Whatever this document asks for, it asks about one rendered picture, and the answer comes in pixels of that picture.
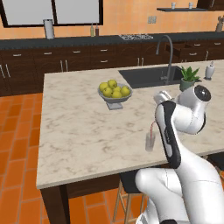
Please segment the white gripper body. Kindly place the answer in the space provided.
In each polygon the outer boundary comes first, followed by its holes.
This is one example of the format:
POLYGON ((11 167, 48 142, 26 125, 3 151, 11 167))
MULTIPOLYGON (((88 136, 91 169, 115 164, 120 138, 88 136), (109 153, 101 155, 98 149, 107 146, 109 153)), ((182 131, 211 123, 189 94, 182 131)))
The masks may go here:
POLYGON ((175 99, 173 97, 171 97, 169 95, 169 93, 166 92, 165 90, 159 91, 157 94, 155 94, 153 96, 153 99, 156 104, 160 104, 160 103, 166 102, 166 101, 172 101, 172 102, 175 101, 175 99))

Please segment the red straw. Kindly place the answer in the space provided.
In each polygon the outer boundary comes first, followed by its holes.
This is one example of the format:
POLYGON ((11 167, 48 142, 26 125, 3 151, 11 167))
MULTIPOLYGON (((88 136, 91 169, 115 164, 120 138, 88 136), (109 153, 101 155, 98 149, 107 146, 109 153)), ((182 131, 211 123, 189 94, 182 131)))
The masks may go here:
POLYGON ((152 135, 153 135, 153 125, 156 123, 156 121, 153 121, 151 123, 151 126, 150 126, 150 138, 152 138, 152 135))

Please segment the open dark brown drawer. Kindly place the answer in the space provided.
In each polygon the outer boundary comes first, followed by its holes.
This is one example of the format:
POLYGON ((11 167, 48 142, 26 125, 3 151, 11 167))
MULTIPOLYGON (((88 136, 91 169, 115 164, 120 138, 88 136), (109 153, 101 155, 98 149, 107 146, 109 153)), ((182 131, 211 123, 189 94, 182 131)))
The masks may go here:
POLYGON ((173 43, 173 63, 203 61, 206 50, 200 46, 188 45, 186 42, 173 43))

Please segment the black sink basin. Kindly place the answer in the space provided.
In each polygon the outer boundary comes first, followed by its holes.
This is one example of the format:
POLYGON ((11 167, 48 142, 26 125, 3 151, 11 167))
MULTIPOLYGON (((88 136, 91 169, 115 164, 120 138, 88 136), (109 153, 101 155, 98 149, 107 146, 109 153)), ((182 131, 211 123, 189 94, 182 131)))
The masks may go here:
POLYGON ((181 68, 172 66, 170 77, 167 77, 167 66, 120 70, 120 75, 129 83, 131 88, 150 88, 179 84, 183 78, 181 68))

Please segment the green potted plant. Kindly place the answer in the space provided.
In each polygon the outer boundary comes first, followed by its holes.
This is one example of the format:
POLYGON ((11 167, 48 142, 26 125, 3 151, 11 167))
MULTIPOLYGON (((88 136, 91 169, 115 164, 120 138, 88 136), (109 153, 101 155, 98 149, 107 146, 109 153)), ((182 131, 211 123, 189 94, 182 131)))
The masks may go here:
POLYGON ((197 73, 199 69, 192 70, 192 68, 189 66, 188 68, 181 67, 181 73, 183 77, 180 80, 180 86, 179 89, 181 91, 185 91, 186 89, 192 87, 194 83, 200 78, 197 73))

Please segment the grey curved tap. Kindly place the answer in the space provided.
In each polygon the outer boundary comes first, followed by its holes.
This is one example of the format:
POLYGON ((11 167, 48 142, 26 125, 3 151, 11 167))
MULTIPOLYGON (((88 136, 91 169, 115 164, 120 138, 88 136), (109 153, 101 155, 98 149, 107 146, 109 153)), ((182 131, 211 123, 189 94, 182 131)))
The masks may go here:
POLYGON ((171 74, 171 68, 172 68, 173 43, 172 43, 172 39, 169 37, 169 35, 163 35, 157 43, 156 55, 159 55, 159 47, 162 42, 162 39, 167 39, 170 44, 170 59, 169 59, 169 64, 168 64, 168 68, 167 68, 167 75, 164 76, 164 83, 165 83, 165 85, 168 85, 169 79, 170 79, 170 74, 171 74))

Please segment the grey fruit bowl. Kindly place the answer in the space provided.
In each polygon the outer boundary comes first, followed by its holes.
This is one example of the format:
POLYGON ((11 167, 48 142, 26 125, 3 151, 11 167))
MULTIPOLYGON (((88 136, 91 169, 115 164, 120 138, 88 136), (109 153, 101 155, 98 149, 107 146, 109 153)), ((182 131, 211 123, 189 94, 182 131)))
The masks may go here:
POLYGON ((132 96, 133 93, 132 89, 130 89, 129 91, 130 91, 129 95, 122 98, 108 98, 104 96, 101 91, 98 91, 98 94, 107 103, 108 108, 110 110, 113 110, 113 109, 121 109, 123 107, 122 103, 126 102, 132 96))

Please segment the white soap dispenser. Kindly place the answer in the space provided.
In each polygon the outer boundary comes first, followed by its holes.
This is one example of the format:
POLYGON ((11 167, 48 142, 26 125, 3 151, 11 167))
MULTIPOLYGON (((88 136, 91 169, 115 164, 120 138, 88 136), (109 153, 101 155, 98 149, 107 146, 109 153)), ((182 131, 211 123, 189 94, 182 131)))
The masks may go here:
POLYGON ((206 71, 205 71, 205 79, 206 80, 210 81, 212 79, 214 70, 215 70, 214 63, 211 62, 210 65, 206 67, 206 71))

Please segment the grey hob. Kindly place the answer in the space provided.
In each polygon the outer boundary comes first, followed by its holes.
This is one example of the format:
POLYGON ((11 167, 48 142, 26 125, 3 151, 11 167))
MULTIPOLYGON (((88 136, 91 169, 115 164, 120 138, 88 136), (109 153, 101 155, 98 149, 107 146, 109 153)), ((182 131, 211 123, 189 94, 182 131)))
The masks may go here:
POLYGON ((119 35, 119 37, 125 41, 154 39, 150 34, 123 34, 119 35))

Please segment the marble-topped kitchen island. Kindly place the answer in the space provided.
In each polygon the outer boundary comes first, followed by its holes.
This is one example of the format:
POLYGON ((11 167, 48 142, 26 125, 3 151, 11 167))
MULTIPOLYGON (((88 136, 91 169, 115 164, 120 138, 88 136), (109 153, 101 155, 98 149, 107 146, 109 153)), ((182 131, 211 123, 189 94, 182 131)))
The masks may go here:
MULTIPOLYGON (((132 88, 123 109, 111 111, 98 94, 99 85, 108 78, 127 84, 119 71, 45 75, 37 188, 51 224, 70 224, 69 199, 117 187, 122 172, 170 167, 157 123, 150 135, 158 106, 153 96, 165 90, 176 101, 184 91, 166 85, 132 88)), ((216 61, 211 80, 197 85, 211 94, 206 124, 199 133, 179 132, 178 138, 204 158, 224 151, 224 60, 216 61)))

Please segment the grey utensil pot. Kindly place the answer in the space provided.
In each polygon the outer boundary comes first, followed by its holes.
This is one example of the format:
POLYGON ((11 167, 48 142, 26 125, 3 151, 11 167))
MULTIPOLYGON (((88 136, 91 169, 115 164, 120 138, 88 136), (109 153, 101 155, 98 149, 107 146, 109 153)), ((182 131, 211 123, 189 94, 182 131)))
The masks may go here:
POLYGON ((218 16, 218 24, 216 25, 216 32, 221 32, 224 24, 224 16, 218 16))

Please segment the wooden stool with black seat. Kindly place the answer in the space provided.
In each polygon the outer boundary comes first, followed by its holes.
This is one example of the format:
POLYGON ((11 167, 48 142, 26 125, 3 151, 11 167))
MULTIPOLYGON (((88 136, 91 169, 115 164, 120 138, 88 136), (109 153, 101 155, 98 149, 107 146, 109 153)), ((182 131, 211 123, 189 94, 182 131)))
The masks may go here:
POLYGON ((135 181, 136 174, 137 171, 126 171, 119 174, 120 180, 112 221, 116 221, 116 215, 119 205, 122 205, 122 210, 124 211, 124 224, 131 224, 132 222, 137 220, 136 218, 130 218, 130 209, 132 198, 134 196, 137 196, 138 194, 142 196, 140 212, 144 210, 144 200, 146 198, 146 195, 141 193, 137 189, 135 181))

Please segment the black-framed window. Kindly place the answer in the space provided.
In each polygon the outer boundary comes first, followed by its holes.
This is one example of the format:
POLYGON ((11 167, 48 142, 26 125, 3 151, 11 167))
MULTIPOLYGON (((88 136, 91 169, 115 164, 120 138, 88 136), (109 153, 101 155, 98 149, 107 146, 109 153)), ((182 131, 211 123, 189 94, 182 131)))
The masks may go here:
POLYGON ((38 27, 45 19, 55 26, 103 24, 103 0, 0 0, 4 27, 38 27))

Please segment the dark wall shelf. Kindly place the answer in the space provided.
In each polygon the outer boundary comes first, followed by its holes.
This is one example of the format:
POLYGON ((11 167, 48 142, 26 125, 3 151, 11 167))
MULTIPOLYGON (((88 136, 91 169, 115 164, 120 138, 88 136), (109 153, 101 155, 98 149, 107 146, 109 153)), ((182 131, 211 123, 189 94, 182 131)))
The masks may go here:
POLYGON ((158 11, 164 11, 164 12, 184 12, 184 11, 208 11, 208 9, 201 9, 201 8, 157 8, 158 11))

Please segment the dark brown wall cupboard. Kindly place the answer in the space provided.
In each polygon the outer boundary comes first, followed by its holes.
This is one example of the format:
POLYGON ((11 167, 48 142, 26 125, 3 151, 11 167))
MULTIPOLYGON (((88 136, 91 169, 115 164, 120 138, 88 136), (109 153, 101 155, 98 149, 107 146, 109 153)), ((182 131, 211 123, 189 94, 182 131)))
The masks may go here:
POLYGON ((224 11, 224 0, 198 0, 197 7, 208 11, 224 11))

